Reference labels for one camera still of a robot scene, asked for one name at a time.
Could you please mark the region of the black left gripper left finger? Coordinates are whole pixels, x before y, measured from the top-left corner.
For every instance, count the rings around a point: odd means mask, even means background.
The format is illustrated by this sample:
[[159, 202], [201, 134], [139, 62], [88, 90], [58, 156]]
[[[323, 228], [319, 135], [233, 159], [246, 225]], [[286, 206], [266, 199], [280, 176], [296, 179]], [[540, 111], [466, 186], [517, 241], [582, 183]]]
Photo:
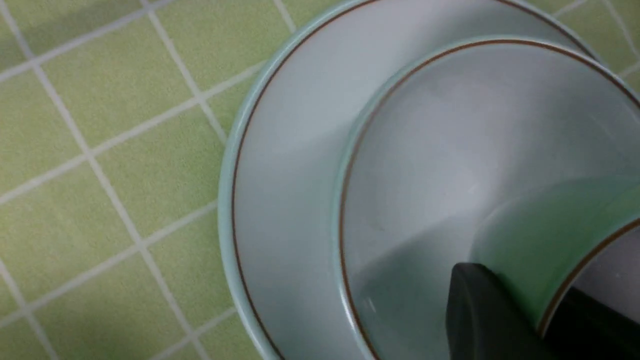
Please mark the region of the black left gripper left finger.
[[498, 277], [478, 263], [457, 263], [446, 303], [451, 360], [544, 360], [546, 346]]

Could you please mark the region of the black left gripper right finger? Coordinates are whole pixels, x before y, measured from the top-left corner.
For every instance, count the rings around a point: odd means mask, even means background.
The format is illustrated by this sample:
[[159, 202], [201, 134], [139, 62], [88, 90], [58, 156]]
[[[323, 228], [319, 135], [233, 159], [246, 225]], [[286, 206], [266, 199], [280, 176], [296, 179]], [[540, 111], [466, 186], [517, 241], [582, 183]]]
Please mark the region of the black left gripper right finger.
[[579, 289], [571, 288], [543, 337], [560, 360], [638, 360], [640, 326]]

